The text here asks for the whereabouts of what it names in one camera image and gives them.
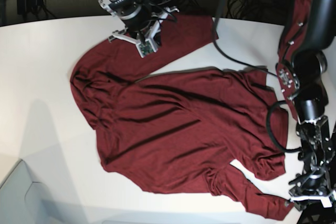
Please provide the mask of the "dark red long-sleeve t-shirt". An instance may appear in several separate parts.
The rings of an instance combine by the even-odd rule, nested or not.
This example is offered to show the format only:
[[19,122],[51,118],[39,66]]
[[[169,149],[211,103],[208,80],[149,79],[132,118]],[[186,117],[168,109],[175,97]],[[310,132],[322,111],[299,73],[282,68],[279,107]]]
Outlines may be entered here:
[[144,58],[123,40],[103,41],[75,65],[73,98],[96,133],[102,168],[156,194],[210,193],[249,213],[284,220],[293,204],[261,192],[231,165],[256,178],[285,173],[266,115],[277,101],[264,70],[206,67],[155,71],[213,40],[210,16],[179,14],[164,22],[162,47]]

